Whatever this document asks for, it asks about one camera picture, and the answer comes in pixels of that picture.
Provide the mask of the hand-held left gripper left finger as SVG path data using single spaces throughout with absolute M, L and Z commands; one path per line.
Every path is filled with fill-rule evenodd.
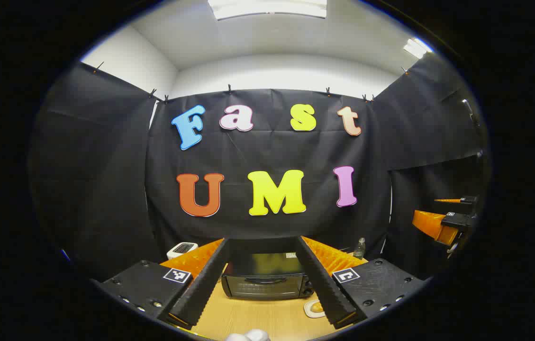
M 178 257 L 189 265 L 164 266 L 142 260 L 99 283 L 109 297 L 149 319 L 191 330 L 196 326 L 230 257 L 221 238 Z

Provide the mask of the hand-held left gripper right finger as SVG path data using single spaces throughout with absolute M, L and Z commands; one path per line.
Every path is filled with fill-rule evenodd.
M 326 318 L 336 328 L 364 323 L 397 308 L 427 285 L 390 261 L 373 259 L 328 273 L 310 247 L 308 238 L 295 238 L 295 252 Z

